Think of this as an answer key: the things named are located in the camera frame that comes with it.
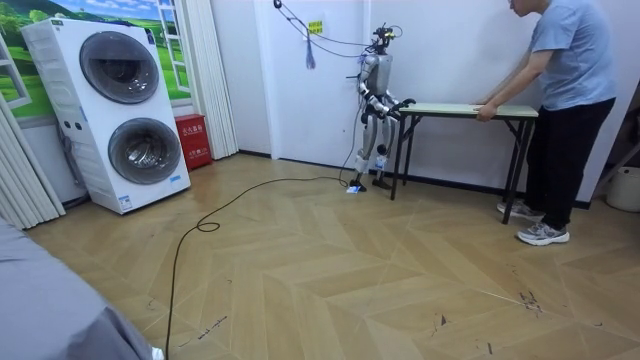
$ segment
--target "stacked washer dryer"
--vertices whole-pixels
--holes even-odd
[[[22,34],[95,203],[124,214],[190,186],[148,30],[48,19]]]

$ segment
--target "landscape wallpaper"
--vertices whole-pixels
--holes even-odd
[[[169,0],[161,0],[160,3],[169,4]],[[175,19],[173,19],[172,12],[165,11],[164,15],[169,33],[175,34]],[[128,21],[136,26],[151,30],[156,38],[156,46],[169,97],[171,100],[190,97],[189,93],[178,90],[169,57],[169,46],[173,50],[176,61],[183,61],[182,51],[177,41],[170,41],[171,44],[165,41],[156,0],[0,0],[0,32],[32,100],[31,104],[14,109],[14,116],[54,114],[20,33],[21,27],[49,17],[66,17],[87,21]],[[179,75],[181,84],[186,86],[186,70],[179,68]],[[1,71],[0,91],[7,101],[18,96],[11,78]]]

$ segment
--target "window frame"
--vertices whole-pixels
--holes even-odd
[[[9,53],[9,48],[4,41],[2,34],[0,34],[0,68],[7,69],[7,74],[9,74],[16,91],[20,96],[17,99],[7,101],[9,108],[13,110],[20,106],[31,104],[31,95],[29,95],[29,91],[27,91],[27,87],[24,85],[24,81],[22,81],[20,71],[18,71],[16,63],[13,61],[13,57]]]
[[[182,92],[186,92],[191,94],[191,89],[186,86],[182,86],[180,83],[180,72],[178,71],[178,66],[182,66],[187,69],[187,64],[184,61],[177,61],[173,55],[173,47],[171,46],[171,41],[177,41],[180,46],[180,51],[184,49],[182,46],[182,38],[180,36],[180,28],[178,26],[178,14],[176,13],[176,6],[174,0],[169,0],[170,5],[163,4],[163,0],[156,0],[156,7],[158,8],[158,15],[160,16],[160,22],[162,23],[162,32],[164,36],[164,41],[166,42],[167,49],[169,50],[169,58],[171,59],[171,68],[173,70],[173,76],[176,80],[176,85],[178,86],[178,90]],[[169,34],[169,28],[167,26],[167,21],[164,18],[163,11],[171,11],[173,15],[174,26],[176,28],[176,35]]]

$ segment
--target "table top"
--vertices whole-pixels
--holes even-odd
[[[408,108],[400,109],[401,113],[415,114],[415,115],[431,115],[431,116],[448,116],[448,117],[473,117],[475,118],[478,112],[475,110],[479,108],[479,105],[464,105],[464,104],[430,104],[430,103],[418,103],[409,105]],[[504,105],[498,108],[497,119],[510,118],[510,119],[531,119],[537,118],[538,112],[530,106],[515,106]]]

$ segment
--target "humanoid robot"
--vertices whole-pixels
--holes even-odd
[[[366,107],[362,113],[361,121],[364,124],[364,141],[362,149],[358,151],[355,164],[355,177],[349,186],[359,187],[358,191],[365,192],[367,188],[362,185],[362,175],[369,169],[369,159],[376,144],[378,126],[382,127],[382,144],[376,147],[377,158],[375,168],[376,178],[373,186],[389,190],[391,186],[384,182],[385,165],[394,143],[396,134],[397,112],[400,108],[415,104],[415,100],[407,99],[398,101],[389,91],[389,77],[393,56],[387,54],[387,47],[395,38],[393,28],[385,28],[384,25],[374,33],[378,38],[371,46],[372,52],[366,55],[362,64],[360,84],[358,91],[364,98]]]

